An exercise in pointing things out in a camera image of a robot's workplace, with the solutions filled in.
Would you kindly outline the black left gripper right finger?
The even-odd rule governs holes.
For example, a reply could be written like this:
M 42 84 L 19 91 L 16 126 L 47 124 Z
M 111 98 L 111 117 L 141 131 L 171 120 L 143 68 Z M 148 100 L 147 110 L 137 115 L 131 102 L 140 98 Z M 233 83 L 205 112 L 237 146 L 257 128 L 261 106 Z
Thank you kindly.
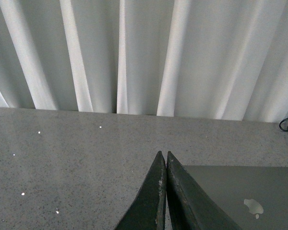
M 174 230 L 240 230 L 230 218 L 168 152 L 167 197 Z

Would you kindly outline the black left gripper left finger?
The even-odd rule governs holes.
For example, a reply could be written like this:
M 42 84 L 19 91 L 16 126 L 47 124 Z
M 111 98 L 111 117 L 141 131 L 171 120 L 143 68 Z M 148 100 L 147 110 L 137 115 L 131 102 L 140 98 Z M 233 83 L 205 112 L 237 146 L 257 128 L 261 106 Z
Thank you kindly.
M 167 169 L 159 151 L 117 230 L 163 230 L 166 213 Z

